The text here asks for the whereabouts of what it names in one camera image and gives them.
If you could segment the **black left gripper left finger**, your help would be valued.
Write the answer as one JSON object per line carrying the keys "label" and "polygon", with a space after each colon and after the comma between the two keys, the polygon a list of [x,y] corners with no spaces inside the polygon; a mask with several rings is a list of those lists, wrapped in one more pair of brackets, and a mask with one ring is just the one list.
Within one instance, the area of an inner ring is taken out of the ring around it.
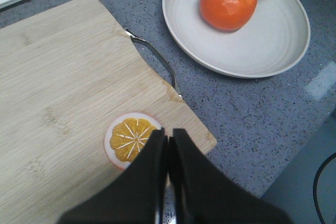
{"label": "black left gripper left finger", "polygon": [[162,223],[168,139],[154,130],[142,151],[105,189],[66,211],[58,223]]}

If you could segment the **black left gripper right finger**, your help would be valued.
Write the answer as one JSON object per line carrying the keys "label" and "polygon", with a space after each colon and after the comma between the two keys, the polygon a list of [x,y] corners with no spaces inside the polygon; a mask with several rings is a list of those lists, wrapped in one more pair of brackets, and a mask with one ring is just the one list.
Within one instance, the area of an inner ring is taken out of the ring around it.
{"label": "black left gripper right finger", "polygon": [[185,129],[173,130],[169,154],[177,223],[291,223],[283,210],[253,196],[219,171]]}

